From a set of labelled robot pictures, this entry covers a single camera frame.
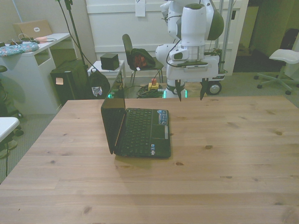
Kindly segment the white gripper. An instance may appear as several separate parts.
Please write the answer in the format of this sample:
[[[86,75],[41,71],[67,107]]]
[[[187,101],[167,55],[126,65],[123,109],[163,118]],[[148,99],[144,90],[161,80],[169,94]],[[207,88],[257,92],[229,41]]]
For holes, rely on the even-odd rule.
[[[181,101],[182,87],[181,79],[200,79],[202,78],[200,100],[203,99],[208,89],[208,78],[213,78],[218,75],[218,56],[206,56],[200,61],[173,61],[170,60],[166,69],[166,76],[168,80],[175,80],[175,87],[177,95]]]

